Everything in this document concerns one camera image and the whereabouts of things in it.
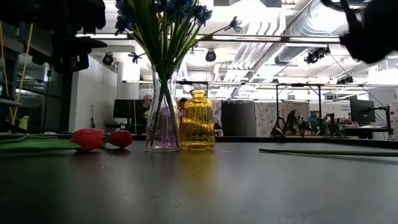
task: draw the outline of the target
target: glass vase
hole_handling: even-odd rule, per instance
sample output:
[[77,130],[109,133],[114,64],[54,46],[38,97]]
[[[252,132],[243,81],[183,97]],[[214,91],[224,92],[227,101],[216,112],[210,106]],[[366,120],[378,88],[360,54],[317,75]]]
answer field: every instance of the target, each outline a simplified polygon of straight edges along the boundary
[[205,90],[191,90],[192,99],[185,102],[181,127],[181,147],[208,150],[215,146],[213,107]]
[[180,121],[175,101],[178,68],[173,65],[152,66],[154,92],[150,105],[146,148],[169,152],[179,149]]

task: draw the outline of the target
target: yellow glass bottle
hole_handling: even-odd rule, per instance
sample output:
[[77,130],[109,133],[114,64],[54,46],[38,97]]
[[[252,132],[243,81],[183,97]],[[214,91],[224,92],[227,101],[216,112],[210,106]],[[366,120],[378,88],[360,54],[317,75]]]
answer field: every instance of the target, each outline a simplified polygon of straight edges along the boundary
[[192,99],[185,102],[181,127],[181,147],[208,150],[215,145],[213,108],[205,90],[191,90]]

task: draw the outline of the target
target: black monitor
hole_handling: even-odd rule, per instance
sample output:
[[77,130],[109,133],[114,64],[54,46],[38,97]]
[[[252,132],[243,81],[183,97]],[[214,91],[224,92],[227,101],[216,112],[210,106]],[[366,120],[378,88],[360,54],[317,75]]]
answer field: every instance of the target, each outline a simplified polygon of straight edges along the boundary
[[115,100],[113,107],[113,118],[125,118],[126,129],[131,133],[137,134],[135,132],[136,126],[137,132],[140,134],[142,132],[142,124],[140,124],[142,116],[142,104],[143,100]]
[[350,99],[349,104],[351,106],[351,121],[359,123],[376,122],[373,101]]

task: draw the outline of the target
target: red tulip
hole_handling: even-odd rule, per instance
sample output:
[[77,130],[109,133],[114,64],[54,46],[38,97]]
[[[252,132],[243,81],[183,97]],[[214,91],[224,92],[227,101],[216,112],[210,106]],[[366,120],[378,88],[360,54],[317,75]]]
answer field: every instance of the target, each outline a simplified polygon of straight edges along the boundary
[[101,129],[80,129],[72,134],[72,142],[80,145],[77,151],[91,151],[104,145],[104,135]]
[[109,136],[109,143],[124,149],[132,143],[131,133],[125,130],[114,131]]

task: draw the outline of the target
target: spotlight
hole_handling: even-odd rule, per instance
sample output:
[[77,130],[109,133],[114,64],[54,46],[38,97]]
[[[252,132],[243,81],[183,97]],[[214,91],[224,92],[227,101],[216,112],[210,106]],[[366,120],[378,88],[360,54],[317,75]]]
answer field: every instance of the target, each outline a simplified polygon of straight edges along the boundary
[[207,62],[214,62],[216,60],[216,53],[214,50],[208,50],[206,54],[206,61]]
[[336,84],[337,85],[339,85],[339,84],[349,84],[349,83],[353,83],[354,82],[354,79],[353,79],[353,77],[352,76],[347,76],[347,77],[345,77],[345,78],[342,78],[341,80],[337,80],[337,82],[336,82]]
[[112,65],[112,62],[113,62],[112,53],[105,53],[105,56],[102,59],[102,63],[104,63],[104,65]]
[[328,54],[330,54],[329,46],[319,47],[313,52],[309,52],[307,57],[304,59],[304,62],[307,64],[317,63],[320,59],[324,58]]

